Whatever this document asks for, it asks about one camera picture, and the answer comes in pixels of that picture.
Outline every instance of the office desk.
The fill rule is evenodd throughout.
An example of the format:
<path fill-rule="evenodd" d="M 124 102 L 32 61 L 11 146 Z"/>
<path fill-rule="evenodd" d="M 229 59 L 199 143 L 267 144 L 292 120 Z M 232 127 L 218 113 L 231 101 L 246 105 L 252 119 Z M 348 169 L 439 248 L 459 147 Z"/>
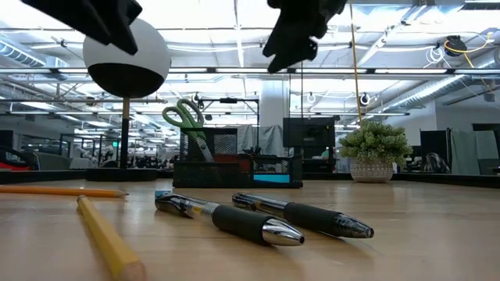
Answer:
<path fill-rule="evenodd" d="M 157 212 L 154 191 L 171 189 L 170 180 L 38 185 L 130 193 L 126 199 L 91 200 L 141 257 L 151 280 L 487 281 L 500 276 L 500 192 L 495 189 L 305 181 L 300 190 L 252 190 L 335 209 L 375 229 L 371 240 L 301 229 L 301 247 L 261 247 L 205 223 Z M 235 191 L 248 190 L 176 190 L 226 204 Z M 76 198 L 0 194 L 0 280 L 111 280 Z"/>

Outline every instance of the black pen grip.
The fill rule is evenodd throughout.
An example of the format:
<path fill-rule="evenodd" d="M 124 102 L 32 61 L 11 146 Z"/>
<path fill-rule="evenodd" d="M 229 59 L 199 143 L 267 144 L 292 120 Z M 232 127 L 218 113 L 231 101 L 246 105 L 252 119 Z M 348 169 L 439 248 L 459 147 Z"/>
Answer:
<path fill-rule="evenodd" d="M 284 207 L 284 218 L 287 221 L 296 226 L 324 233 L 332 231 L 334 218 L 339 214 L 341 213 L 300 203 L 288 203 Z"/>
<path fill-rule="evenodd" d="M 263 226 L 273 217 L 220 205 L 212 214 L 212 222 L 219 229 L 262 245 L 269 245 L 263 239 Z"/>

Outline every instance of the white plant pot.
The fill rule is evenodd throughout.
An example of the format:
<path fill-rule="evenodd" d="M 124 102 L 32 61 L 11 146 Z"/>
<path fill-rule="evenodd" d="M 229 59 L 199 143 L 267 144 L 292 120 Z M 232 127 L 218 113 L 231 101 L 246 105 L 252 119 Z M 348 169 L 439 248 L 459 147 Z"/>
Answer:
<path fill-rule="evenodd" d="M 351 176 L 359 183 L 388 183 L 392 174 L 392 163 L 385 161 L 351 161 Z"/>

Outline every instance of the green scissors handle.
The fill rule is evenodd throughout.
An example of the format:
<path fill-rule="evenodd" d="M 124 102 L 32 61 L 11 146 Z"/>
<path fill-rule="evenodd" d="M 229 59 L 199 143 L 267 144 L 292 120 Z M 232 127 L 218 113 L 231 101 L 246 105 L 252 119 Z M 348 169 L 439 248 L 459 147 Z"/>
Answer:
<path fill-rule="evenodd" d="M 196 115 L 198 119 L 200 120 L 199 122 L 196 122 L 191 113 L 188 111 L 188 109 L 184 106 L 187 105 L 191 109 L 193 109 L 196 112 Z M 180 119 L 182 120 L 181 122 L 176 121 L 168 116 L 168 112 L 174 112 L 176 113 Z M 198 109 L 198 107 L 195 105 L 194 102 L 187 100 L 185 98 L 179 99 L 177 101 L 177 106 L 170 106 L 165 109 L 163 109 L 162 112 L 163 118 L 170 124 L 177 126 L 179 128 L 202 128 L 203 124 L 205 123 L 205 119 L 203 118 L 202 112 Z"/>

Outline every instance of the green plant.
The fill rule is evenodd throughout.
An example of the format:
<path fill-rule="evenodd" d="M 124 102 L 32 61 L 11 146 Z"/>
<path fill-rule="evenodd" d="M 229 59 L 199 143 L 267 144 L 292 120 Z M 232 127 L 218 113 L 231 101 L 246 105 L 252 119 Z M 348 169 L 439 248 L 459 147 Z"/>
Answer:
<path fill-rule="evenodd" d="M 340 139 L 342 157 L 361 162 L 387 161 L 405 164 L 404 156 L 412 153 L 404 128 L 363 120 L 361 128 Z"/>

